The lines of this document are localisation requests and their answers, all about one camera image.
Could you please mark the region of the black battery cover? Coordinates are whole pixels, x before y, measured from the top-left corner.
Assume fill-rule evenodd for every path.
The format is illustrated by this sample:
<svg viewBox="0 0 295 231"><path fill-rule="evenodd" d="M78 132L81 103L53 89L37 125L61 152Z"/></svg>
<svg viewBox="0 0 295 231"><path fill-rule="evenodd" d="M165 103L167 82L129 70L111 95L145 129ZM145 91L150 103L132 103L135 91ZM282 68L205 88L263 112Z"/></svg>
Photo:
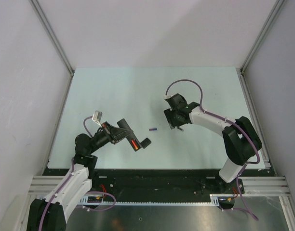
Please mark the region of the black battery cover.
<svg viewBox="0 0 295 231"><path fill-rule="evenodd" d="M145 149L151 144L151 140L149 138L145 138L140 144L142 148Z"/></svg>

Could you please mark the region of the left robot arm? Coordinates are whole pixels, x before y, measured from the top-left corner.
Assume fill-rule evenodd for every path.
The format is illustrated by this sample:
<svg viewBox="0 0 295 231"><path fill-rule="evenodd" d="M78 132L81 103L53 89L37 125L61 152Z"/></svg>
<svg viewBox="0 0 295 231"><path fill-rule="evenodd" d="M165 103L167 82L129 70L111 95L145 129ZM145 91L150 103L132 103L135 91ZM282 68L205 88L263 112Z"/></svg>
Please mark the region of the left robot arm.
<svg viewBox="0 0 295 231"><path fill-rule="evenodd" d="M67 222L80 199L87 192L99 189L100 181L93 176L97 157L95 151L106 144L117 144L133 135L125 119L112 126L101 124L92 137L79 134L75 138L75 155L71 167L62 181L43 199L34 199L29 207L28 231L64 231Z"/></svg>

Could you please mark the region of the black remote control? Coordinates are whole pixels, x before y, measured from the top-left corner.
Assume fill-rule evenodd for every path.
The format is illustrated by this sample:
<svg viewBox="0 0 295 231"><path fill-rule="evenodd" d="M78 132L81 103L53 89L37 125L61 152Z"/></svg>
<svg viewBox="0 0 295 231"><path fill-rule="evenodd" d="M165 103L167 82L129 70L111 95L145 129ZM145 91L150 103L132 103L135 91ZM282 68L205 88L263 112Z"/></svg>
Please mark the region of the black remote control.
<svg viewBox="0 0 295 231"><path fill-rule="evenodd" d="M141 149L139 140L135 136L134 131L130 128L126 120L123 118L120 121L118 121L117 124L119 128L126 129L129 132L129 134L126 136L126 139L130 143L133 150L137 152L139 149Z"/></svg>

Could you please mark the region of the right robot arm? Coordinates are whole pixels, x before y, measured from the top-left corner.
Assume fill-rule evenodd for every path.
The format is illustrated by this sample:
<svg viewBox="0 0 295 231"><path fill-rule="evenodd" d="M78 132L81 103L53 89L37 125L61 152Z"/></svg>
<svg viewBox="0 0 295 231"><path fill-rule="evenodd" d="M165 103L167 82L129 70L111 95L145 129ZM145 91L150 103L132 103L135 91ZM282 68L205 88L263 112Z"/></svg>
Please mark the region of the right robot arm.
<svg viewBox="0 0 295 231"><path fill-rule="evenodd" d="M258 151L262 142L251 121L242 116L228 119L203 110L196 102L187 103L180 94L165 96L170 108L164 110L171 129L186 124L202 126L223 138L227 160L216 177L216 189L227 193L233 187L233 181L248 164L258 164Z"/></svg>

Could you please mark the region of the red orange battery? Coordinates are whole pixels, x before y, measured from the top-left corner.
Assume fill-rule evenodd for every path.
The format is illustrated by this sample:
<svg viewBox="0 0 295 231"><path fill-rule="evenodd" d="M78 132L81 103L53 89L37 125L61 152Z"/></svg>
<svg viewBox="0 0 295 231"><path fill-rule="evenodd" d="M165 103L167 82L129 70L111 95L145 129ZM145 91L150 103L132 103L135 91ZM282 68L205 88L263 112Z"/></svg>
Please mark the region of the red orange battery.
<svg viewBox="0 0 295 231"><path fill-rule="evenodd" d="M132 146L134 147L135 150L138 150L137 143L134 139L131 140Z"/></svg>

